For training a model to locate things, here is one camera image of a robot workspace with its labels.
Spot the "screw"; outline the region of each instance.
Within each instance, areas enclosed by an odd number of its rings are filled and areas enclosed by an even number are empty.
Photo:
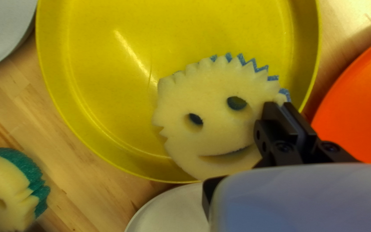
[[[293,150],[291,148],[291,145],[286,142],[279,142],[276,144],[276,147],[279,151],[284,152],[284,153],[289,153]]]
[[[322,142],[322,148],[329,152],[338,152],[340,148],[332,142]]]

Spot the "yellow plate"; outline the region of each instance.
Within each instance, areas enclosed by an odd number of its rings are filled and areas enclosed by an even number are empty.
[[[40,0],[40,65],[74,133],[118,168],[150,180],[196,180],[151,125],[159,78],[211,55],[243,53],[280,75],[301,109],[317,71],[315,0]]]

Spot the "orange bowl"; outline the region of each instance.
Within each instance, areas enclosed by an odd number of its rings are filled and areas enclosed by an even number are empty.
[[[322,140],[336,142],[358,160],[371,163],[371,47],[327,93],[312,127]]]

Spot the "wooden table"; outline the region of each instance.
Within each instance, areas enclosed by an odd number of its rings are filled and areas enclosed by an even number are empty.
[[[322,57],[304,110],[311,119],[341,72],[371,45],[371,0],[321,0]],[[0,147],[25,152],[44,171],[49,208],[30,231],[121,232],[144,203],[173,185],[122,172],[65,125],[45,87],[35,37],[0,62]]]

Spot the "smiley face sponge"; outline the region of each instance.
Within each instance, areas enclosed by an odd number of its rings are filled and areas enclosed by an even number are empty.
[[[24,153],[0,148],[0,232],[24,231],[45,209],[50,188]]]
[[[173,161],[199,180],[253,167],[261,155],[253,137],[265,102],[290,101],[268,66],[242,54],[212,56],[158,82],[152,123]]]

